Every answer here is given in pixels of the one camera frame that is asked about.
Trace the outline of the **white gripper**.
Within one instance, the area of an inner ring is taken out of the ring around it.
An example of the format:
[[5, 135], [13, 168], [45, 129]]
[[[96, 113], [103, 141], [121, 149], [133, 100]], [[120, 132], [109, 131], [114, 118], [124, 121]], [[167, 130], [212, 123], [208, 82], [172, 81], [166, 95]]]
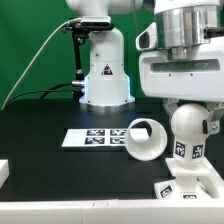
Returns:
[[217, 134], [224, 115], [224, 27], [202, 29], [205, 43], [193, 46], [189, 59], [170, 59], [168, 51], [156, 49], [156, 23], [136, 38], [141, 88], [148, 97], [166, 98], [163, 106], [169, 119], [179, 100], [207, 103], [204, 134]]

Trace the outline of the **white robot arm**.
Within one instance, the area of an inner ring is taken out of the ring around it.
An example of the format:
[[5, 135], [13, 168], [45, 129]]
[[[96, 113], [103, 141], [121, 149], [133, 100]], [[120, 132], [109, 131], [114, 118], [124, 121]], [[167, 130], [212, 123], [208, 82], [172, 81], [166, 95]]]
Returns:
[[[84, 83], [79, 103], [95, 111], [116, 111], [135, 101], [124, 64], [136, 67], [141, 91], [165, 101], [173, 114], [180, 100], [204, 102], [199, 122], [215, 134], [224, 115], [224, 33], [220, 12], [224, 0], [66, 0], [77, 16], [71, 21], [73, 45], [90, 41], [89, 72], [77, 69]], [[112, 21], [147, 7], [154, 21], [133, 43]]]

